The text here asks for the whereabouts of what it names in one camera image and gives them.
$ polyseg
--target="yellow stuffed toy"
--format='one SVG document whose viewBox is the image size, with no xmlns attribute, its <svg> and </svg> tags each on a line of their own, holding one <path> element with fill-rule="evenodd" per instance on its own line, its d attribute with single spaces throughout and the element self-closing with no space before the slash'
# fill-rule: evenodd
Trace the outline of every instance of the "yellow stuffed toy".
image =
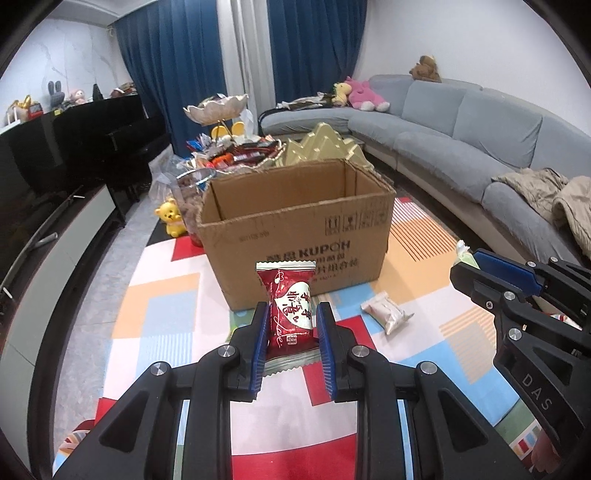
<svg viewBox="0 0 591 480">
<path fill-rule="evenodd" d="M 154 213 L 166 223 L 166 233 L 171 237 L 177 238 L 187 231 L 183 218 L 178 211 L 177 202 L 174 199 L 168 199 L 160 205 L 160 208 L 156 208 Z"/>
<path fill-rule="evenodd" d="M 348 83 L 335 83 L 333 106 L 347 106 L 347 95 L 351 93 L 351 90 L 351 85 Z"/>
</svg>

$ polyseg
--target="beige blanket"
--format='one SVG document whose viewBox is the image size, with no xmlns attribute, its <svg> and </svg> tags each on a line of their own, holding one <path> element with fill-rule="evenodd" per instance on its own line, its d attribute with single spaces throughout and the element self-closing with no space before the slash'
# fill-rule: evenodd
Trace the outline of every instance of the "beige blanket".
<svg viewBox="0 0 591 480">
<path fill-rule="evenodd" d="M 494 181 L 506 183 L 519 193 L 542 218 L 556 227 L 568 223 L 583 253 L 591 258 L 591 179 L 568 180 L 550 168 L 523 168 Z"/>
</svg>

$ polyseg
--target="white snack packet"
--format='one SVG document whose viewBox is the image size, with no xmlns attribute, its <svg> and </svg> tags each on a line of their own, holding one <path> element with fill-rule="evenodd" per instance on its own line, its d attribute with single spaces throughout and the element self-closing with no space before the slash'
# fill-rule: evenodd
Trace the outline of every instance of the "white snack packet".
<svg viewBox="0 0 591 480">
<path fill-rule="evenodd" d="M 400 328 L 414 313 L 407 314 L 396 305 L 386 292 L 380 292 L 375 297 L 361 304 L 361 309 L 369 313 L 384 328 L 386 335 Z"/>
</svg>

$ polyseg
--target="plush toy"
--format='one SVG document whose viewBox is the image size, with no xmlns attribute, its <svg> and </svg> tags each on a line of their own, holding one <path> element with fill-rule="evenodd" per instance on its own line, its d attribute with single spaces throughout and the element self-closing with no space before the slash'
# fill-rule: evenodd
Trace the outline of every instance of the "plush toy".
<svg viewBox="0 0 591 480">
<path fill-rule="evenodd" d="M 178 211 L 177 202 L 174 199 L 168 199 L 160 205 L 160 208 L 156 208 L 154 213 L 166 223 L 166 233 L 171 237 L 177 238 L 187 231 L 183 218 Z"/>
<path fill-rule="evenodd" d="M 66 94 L 61 91 L 61 82 L 58 80 L 47 84 L 47 91 L 49 92 L 49 101 L 51 110 L 56 110 L 64 101 Z"/>
<path fill-rule="evenodd" d="M 335 98 L 333 98 L 333 106 L 347 106 L 347 96 L 351 93 L 351 85 L 348 83 L 335 83 Z"/>
<path fill-rule="evenodd" d="M 14 100 L 12 105 L 8 107 L 6 111 L 6 118 L 9 124 L 20 120 L 26 122 L 29 119 L 29 107 L 31 106 L 31 95 L 27 95 L 24 101 L 19 102 Z"/>
<path fill-rule="evenodd" d="M 437 71 L 437 63 L 429 55 L 423 55 L 409 73 L 415 80 L 441 83 L 441 77 Z"/>
<path fill-rule="evenodd" d="M 86 103 L 86 94 L 84 93 L 84 90 L 72 90 L 70 93 L 70 101 L 75 105 Z"/>
<path fill-rule="evenodd" d="M 358 82 L 357 80 L 347 77 L 345 83 L 351 86 L 351 93 L 349 94 L 349 103 L 357 110 L 370 112 L 377 110 L 378 112 L 387 112 L 390 108 L 389 102 L 369 87 L 369 81 Z"/>
</svg>

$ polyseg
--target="red candy wrapper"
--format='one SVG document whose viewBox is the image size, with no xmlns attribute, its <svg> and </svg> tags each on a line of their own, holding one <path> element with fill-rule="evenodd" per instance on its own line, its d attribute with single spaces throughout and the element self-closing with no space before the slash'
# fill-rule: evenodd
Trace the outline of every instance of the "red candy wrapper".
<svg viewBox="0 0 591 480">
<path fill-rule="evenodd" d="M 312 308 L 308 281 L 316 262 L 259 262 L 256 272 L 271 303 L 267 360 L 318 347 L 312 333 Z"/>
</svg>

